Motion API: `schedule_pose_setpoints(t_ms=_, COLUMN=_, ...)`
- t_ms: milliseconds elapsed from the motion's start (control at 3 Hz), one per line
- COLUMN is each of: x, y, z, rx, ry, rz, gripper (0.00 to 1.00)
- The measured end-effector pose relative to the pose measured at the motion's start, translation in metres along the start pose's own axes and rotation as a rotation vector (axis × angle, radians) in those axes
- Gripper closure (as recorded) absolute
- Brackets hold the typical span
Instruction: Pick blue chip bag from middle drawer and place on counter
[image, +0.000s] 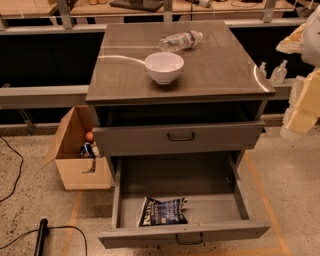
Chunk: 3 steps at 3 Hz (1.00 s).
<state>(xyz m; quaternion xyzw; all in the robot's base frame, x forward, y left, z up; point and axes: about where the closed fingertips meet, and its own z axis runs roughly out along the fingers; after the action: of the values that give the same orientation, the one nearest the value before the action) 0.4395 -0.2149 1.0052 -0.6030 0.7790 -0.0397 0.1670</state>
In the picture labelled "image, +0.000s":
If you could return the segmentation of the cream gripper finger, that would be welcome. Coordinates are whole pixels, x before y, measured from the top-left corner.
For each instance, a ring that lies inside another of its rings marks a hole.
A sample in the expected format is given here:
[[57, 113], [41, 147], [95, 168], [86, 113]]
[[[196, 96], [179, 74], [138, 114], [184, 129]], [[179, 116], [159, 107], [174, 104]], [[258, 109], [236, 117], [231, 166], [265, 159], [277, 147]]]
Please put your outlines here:
[[303, 50], [303, 32], [305, 23], [296, 28], [289, 36], [284, 38], [276, 47], [276, 50], [285, 54], [298, 53], [301, 54]]
[[305, 136], [320, 118], [320, 68], [306, 78], [297, 76], [292, 86], [280, 136], [298, 139]]

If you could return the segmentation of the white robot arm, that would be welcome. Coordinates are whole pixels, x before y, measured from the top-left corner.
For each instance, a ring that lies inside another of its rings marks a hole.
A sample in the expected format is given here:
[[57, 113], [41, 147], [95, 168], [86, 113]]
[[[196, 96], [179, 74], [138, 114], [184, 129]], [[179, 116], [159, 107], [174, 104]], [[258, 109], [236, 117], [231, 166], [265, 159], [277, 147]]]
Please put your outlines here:
[[305, 136], [320, 119], [320, 6], [283, 39], [276, 50], [299, 53], [304, 63], [314, 66], [314, 70], [306, 78], [299, 78], [291, 89], [280, 135], [294, 140]]

